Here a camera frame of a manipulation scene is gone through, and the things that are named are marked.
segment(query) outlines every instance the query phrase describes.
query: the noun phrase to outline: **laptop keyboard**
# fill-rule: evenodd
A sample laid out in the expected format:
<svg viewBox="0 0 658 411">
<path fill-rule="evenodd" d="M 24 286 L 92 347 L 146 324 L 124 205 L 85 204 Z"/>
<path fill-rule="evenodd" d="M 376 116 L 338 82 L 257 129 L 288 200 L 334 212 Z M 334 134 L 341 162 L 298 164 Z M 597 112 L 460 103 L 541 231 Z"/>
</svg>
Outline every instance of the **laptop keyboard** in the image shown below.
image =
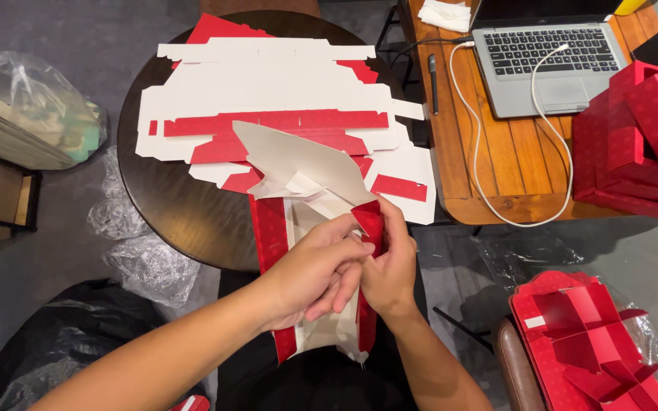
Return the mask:
<svg viewBox="0 0 658 411">
<path fill-rule="evenodd" d="M 540 30 L 538 32 L 496 32 L 484 34 L 486 48 L 498 75 L 585 70 L 618 71 L 601 29 Z M 552 54 L 567 43 L 569 49 Z"/>
</svg>

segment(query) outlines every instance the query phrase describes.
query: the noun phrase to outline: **laptop screen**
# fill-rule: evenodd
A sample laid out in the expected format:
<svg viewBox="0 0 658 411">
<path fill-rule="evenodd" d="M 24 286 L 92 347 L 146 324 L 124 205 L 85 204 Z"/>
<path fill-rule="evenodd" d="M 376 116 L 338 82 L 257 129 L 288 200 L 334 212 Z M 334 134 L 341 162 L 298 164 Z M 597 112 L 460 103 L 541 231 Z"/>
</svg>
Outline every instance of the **laptop screen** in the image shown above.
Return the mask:
<svg viewBox="0 0 658 411">
<path fill-rule="evenodd" d="M 513 25 L 599 23 L 609 14 L 613 14 L 621 1 L 478 0 L 471 29 Z"/>
</svg>

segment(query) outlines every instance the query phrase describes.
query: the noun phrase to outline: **forearm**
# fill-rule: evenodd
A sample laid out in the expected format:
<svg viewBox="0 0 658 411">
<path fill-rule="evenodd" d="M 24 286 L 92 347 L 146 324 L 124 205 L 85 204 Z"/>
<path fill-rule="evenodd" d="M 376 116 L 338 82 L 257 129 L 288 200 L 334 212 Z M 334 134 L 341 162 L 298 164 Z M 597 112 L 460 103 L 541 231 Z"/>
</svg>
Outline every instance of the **forearm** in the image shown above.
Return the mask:
<svg viewBox="0 0 658 411">
<path fill-rule="evenodd" d="M 163 411 L 265 324 L 249 285 L 97 360 L 31 409 Z"/>
<path fill-rule="evenodd" d="M 421 411 L 492 409 L 479 385 L 417 309 L 383 319 L 395 334 L 413 398 Z"/>
</svg>

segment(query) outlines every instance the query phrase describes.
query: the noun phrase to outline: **wooden slatted table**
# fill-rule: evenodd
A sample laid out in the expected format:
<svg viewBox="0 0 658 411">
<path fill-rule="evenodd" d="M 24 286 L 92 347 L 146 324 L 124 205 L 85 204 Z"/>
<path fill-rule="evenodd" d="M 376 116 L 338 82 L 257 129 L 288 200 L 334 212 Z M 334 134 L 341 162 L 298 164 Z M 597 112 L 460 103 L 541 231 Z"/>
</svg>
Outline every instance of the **wooden slatted table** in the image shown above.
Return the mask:
<svg viewBox="0 0 658 411">
<path fill-rule="evenodd" d="M 409 0 L 409 6 L 416 41 L 463 36 L 421 22 L 417 14 L 423 0 Z M 629 52 L 658 32 L 658 17 L 649 2 L 636 13 L 616 16 L 608 23 L 629 62 Z M 448 58 L 454 47 L 449 42 L 427 42 L 417 46 L 425 100 L 429 104 L 428 56 L 434 54 L 436 57 L 439 115 L 431 116 L 430 123 L 439 198 L 446 213 L 454 220 L 469 225 L 502 223 L 480 198 L 470 172 L 476 125 L 463 107 L 448 71 Z M 562 142 L 542 118 L 494 119 L 473 51 L 456 51 L 453 60 L 459 88 L 470 106 L 480 114 L 478 175 L 489 202 L 511 221 L 533 222 L 552 217 L 562 207 L 567 189 L 568 161 Z M 549 119 L 570 144 L 572 117 Z M 571 200 L 558 220 L 623 215 L 627 213 Z"/>
</svg>

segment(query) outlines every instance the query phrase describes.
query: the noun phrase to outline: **left hand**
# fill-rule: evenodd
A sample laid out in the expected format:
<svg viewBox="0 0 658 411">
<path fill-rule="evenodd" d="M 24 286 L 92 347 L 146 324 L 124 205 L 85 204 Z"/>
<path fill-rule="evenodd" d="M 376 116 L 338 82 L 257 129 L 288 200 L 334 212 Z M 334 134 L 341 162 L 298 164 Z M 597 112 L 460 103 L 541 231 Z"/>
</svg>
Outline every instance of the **left hand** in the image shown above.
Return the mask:
<svg viewBox="0 0 658 411">
<path fill-rule="evenodd" d="M 374 251 L 373 244 L 351 233 L 358 228 L 352 214 L 315 226 L 254 282 L 268 296 L 266 329 L 342 312 L 359 287 L 362 267 L 357 258 Z"/>
</svg>

